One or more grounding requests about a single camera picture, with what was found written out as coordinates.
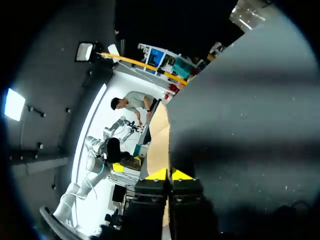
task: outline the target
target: green object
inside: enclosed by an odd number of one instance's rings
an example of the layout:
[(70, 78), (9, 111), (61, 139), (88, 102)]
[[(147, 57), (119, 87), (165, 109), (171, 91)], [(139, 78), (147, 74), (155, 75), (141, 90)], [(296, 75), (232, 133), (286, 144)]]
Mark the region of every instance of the green object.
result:
[(177, 74), (179, 74), (181, 77), (186, 79), (189, 77), (189, 75), (192, 73), (194, 67), (185, 61), (183, 61), (181, 58), (177, 58), (173, 65), (173, 71), (175, 71)]
[(139, 156), (139, 153), (140, 153), (140, 150), (141, 150), (141, 145), (135, 145), (135, 148), (134, 148), (134, 151), (133, 151), (133, 156), (134, 157), (138, 157)]

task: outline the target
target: cardboard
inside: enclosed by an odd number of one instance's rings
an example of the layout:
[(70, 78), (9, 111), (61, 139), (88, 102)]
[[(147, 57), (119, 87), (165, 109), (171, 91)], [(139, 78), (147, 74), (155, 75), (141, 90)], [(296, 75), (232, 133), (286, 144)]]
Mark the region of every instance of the cardboard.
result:
[[(160, 169), (169, 169), (170, 123), (168, 112), (162, 102), (159, 103), (149, 125), (152, 141), (147, 151), (147, 172), (154, 174)], [(163, 214), (163, 226), (169, 224), (168, 200)]]

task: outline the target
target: black hair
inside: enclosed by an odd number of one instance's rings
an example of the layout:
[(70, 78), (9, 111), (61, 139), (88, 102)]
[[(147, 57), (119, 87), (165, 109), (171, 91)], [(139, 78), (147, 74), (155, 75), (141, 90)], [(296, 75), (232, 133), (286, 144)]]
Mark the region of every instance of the black hair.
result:
[(113, 110), (116, 110), (116, 107), (117, 107), (118, 103), (120, 102), (119, 100), (120, 99), (117, 97), (115, 97), (114, 99), (111, 100), (111, 108)]

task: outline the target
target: gray t-shirt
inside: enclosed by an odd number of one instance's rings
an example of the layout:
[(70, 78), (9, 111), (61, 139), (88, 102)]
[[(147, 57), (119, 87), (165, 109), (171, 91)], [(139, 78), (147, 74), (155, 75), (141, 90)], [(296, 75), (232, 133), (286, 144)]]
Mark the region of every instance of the gray t-shirt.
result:
[(144, 102), (145, 97), (149, 100), (151, 106), (153, 100), (155, 99), (153, 96), (138, 91), (129, 92), (124, 96), (124, 98), (129, 101), (129, 103), (125, 106), (125, 109), (132, 112), (135, 112), (136, 108), (146, 109)]

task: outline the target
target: red object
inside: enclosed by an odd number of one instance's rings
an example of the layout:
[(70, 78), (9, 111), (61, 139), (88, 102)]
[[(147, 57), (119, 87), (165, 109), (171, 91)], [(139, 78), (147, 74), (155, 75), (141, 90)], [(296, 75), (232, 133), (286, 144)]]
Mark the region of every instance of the red object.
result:
[(169, 89), (172, 91), (172, 92), (179, 92), (179, 88), (175, 85), (175, 84), (169, 84)]

